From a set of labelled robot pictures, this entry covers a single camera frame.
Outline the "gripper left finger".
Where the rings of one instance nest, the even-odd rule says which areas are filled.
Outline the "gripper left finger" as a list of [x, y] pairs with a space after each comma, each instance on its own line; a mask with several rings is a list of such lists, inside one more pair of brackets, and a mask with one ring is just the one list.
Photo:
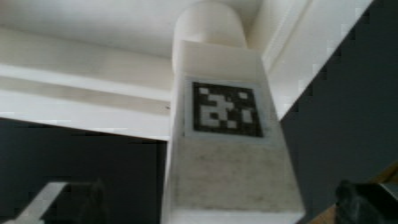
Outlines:
[[108, 224], [100, 182], [49, 182], [10, 224]]

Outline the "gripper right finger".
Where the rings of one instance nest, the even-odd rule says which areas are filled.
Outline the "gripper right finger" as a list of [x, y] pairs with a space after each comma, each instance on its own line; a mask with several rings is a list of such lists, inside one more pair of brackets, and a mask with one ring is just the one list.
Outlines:
[[351, 183], [335, 188], [335, 224], [398, 224], [398, 184]]

